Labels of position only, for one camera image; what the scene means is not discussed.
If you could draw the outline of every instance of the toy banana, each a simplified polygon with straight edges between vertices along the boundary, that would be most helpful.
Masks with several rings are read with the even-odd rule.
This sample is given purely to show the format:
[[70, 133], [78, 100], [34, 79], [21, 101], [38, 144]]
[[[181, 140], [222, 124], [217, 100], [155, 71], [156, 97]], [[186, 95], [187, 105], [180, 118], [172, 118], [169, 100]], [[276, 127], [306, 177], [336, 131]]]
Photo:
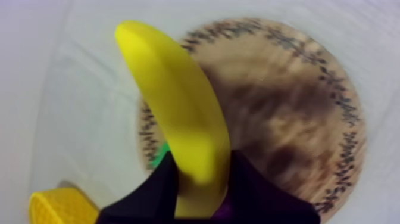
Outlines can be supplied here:
[[179, 169], [175, 217], [211, 217], [227, 192], [230, 145], [210, 83], [178, 43], [147, 24], [122, 22], [115, 38]]

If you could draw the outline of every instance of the wooden plate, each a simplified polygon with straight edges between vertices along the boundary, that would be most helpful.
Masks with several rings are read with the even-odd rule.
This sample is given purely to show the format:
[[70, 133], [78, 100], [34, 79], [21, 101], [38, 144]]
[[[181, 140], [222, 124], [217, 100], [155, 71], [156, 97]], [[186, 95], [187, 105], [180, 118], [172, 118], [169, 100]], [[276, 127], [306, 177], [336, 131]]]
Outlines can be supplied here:
[[[307, 35], [269, 20], [231, 19], [189, 32], [184, 47], [221, 104], [233, 149], [279, 188], [315, 205], [325, 222], [357, 181], [364, 122], [343, 68]], [[140, 114], [145, 167], [163, 136]]]

